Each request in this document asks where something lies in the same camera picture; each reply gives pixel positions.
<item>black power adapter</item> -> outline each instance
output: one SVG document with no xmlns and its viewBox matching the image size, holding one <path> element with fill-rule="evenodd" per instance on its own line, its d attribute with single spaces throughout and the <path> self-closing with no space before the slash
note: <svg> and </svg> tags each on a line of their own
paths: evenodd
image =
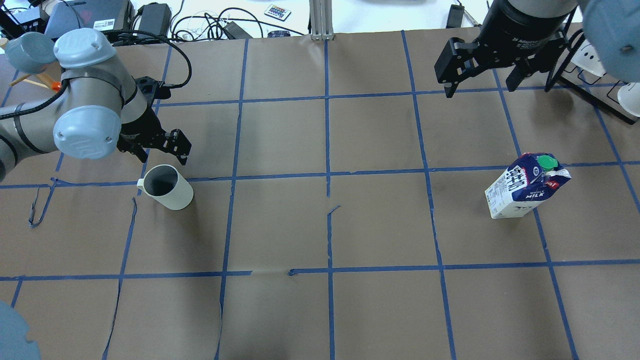
<svg viewBox="0 0 640 360">
<path fill-rule="evenodd" d="M 165 37 L 169 32 L 169 22 L 171 21 L 171 10 L 167 4 L 148 4 L 142 8 L 140 15 L 140 26 L 138 30 Z M 146 44 L 160 43 L 158 39 L 147 35 L 138 35 L 140 39 L 148 39 Z"/>
</svg>

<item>white label sticker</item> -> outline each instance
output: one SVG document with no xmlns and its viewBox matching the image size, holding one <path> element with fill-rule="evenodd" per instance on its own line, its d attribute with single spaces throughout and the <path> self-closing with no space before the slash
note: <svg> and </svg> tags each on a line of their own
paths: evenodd
<svg viewBox="0 0 640 360">
<path fill-rule="evenodd" d="M 93 28 L 99 31 L 113 30 L 116 19 L 99 20 L 93 23 Z"/>
</svg>

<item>white cup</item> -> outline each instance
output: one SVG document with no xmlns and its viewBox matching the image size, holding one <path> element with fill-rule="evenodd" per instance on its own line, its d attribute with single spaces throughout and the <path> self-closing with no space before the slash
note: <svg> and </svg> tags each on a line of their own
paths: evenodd
<svg viewBox="0 0 640 360">
<path fill-rule="evenodd" d="M 640 83 L 629 83 L 618 90 L 620 106 L 633 116 L 640 117 Z"/>
<path fill-rule="evenodd" d="M 170 210 L 184 209 L 193 199 L 193 188 L 171 165 L 153 167 L 137 186 Z"/>
</svg>

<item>red logo on carton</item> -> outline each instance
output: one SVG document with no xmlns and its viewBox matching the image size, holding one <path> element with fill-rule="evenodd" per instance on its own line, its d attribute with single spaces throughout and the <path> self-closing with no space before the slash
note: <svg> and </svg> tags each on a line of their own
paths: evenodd
<svg viewBox="0 0 640 360">
<path fill-rule="evenodd" d="M 560 187 L 560 184 L 557 181 L 549 180 L 545 183 L 548 187 L 553 190 L 557 190 Z"/>
</svg>

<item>metal post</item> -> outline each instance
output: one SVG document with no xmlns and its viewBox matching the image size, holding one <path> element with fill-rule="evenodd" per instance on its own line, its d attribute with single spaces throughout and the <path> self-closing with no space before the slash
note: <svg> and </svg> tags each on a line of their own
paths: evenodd
<svg viewBox="0 0 640 360">
<path fill-rule="evenodd" d="M 333 40 L 331 0 L 309 0 L 311 39 Z"/>
</svg>

